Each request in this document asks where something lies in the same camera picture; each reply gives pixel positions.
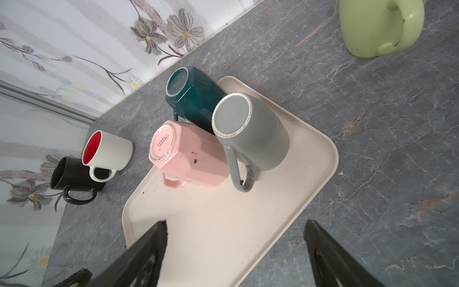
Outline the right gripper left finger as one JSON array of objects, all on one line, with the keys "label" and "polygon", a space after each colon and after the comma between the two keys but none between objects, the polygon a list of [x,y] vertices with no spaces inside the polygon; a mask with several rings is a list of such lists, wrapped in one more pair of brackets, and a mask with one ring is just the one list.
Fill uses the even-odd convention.
[{"label": "right gripper left finger", "polygon": [[167,221],[156,222],[90,287],[156,287],[168,241]]}]

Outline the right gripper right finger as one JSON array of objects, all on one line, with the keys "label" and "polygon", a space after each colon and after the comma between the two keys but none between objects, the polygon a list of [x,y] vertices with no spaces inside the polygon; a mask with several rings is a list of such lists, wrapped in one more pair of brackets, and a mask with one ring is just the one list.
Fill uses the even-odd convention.
[{"label": "right gripper right finger", "polygon": [[382,287],[317,221],[308,220],[304,240],[317,287]]}]

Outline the black mug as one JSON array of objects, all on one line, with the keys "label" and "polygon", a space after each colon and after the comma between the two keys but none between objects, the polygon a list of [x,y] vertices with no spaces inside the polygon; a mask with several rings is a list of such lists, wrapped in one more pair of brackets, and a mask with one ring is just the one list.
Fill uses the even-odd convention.
[{"label": "black mug", "polygon": [[[90,168],[82,164],[81,159],[74,157],[62,157],[57,164],[50,180],[52,190],[63,190],[63,199],[70,204],[85,205],[96,198],[97,192],[102,190],[105,182],[92,180],[89,174]],[[90,193],[85,199],[71,197],[70,191]]]}]

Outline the pink mug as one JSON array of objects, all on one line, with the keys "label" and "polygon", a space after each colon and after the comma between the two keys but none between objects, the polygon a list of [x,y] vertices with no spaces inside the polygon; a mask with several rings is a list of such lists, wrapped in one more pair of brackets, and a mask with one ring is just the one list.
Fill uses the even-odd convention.
[{"label": "pink mug", "polygon": [[153,135],[148,158],[170,188],[182,188],[188,183],[216,187],[230,174],[216,136],[191,123],[163,123]]}]

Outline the white mug red inside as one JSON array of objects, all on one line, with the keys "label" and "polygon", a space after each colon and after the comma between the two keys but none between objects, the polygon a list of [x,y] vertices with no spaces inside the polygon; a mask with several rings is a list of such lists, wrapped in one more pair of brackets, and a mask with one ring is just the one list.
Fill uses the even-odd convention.
[{"label": "white mug red inside", "polygon": [[[118,171],[123,170],[133,156],[133,143],[127,139],[97,130],[89,138],[82,152],[82,164],[89,167],[89,176],[99,183],[110,181]],[[100,179],[95,170],[107,169],[109,177]]]}]

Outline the grey mug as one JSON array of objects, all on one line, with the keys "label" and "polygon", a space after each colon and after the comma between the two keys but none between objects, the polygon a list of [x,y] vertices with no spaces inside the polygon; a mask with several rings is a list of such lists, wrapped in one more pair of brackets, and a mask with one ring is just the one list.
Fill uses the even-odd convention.
[{"label": "grey mug", "polygon": [[269,171],[289,151],[288,131],[261,100],[246,93],[222,98],[212,115],[212,129],[223,146],[233,185],[251,191],[257,172]]}]

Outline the light green mug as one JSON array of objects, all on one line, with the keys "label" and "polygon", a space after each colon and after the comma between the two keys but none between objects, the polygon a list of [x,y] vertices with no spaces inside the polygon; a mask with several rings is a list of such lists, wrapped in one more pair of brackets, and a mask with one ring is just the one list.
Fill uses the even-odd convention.
[{"label": "light green mug", "polygon": [[423,30],[425,4],[423,0],[340,1],[347,50],[356,57],[372,58],[410,48]]}]

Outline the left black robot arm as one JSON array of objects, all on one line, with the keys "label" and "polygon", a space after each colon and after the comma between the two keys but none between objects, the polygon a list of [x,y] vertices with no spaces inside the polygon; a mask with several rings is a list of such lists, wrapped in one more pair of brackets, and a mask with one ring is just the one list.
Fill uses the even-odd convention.
[{"label": "left black robot arm", "polygon": [[85,287],[92,276],[93,274],[90,270],[83,268],[62,282],[53,285],[53,287]]}]

